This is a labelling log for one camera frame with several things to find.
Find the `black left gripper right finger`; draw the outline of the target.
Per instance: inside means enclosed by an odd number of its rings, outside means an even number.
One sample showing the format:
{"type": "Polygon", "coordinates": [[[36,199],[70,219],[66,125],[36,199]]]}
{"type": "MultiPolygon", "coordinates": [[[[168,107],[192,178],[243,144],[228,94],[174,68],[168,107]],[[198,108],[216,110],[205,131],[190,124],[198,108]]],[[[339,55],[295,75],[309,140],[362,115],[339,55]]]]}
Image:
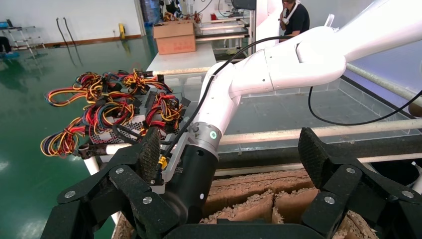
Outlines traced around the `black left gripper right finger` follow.
{"type": "Polygon", "coordinates": [[[383,239],[422,236],[422,197],[415,190],[367,169],[345,149],[301,130],[298,152],[318,194],[302,215],[303,225],[331,238],[348,212],[374,226],[383,239]]]}

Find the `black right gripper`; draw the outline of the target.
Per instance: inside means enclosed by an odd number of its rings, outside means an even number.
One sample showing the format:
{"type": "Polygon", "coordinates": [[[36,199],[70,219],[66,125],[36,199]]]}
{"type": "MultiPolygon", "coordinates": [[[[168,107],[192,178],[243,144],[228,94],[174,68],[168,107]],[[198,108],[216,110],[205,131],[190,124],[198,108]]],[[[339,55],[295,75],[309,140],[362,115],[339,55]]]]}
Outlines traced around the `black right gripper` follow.
{"type": "Polygon", "coordinates": [[[197,224],[203,218],[218,158],[196,145],[187,145],[162,198],[179,218],[179,224],[197,224]]]}

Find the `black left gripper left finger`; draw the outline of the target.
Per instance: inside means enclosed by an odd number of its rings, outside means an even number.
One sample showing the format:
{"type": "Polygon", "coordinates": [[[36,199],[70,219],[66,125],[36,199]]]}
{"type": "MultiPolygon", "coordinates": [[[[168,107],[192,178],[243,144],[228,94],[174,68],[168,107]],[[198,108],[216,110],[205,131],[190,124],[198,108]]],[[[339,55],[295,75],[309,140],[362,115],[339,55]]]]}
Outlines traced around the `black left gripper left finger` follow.
{"type": "Polygon", "coordinates": [[[143,239],[162,239],[179,219],[147,184],[160,154],[160,136],[119,149],[106,167],[63,190],[42,233],[44,239],[92,239],[109,216],[122,212],[143,239]]]}

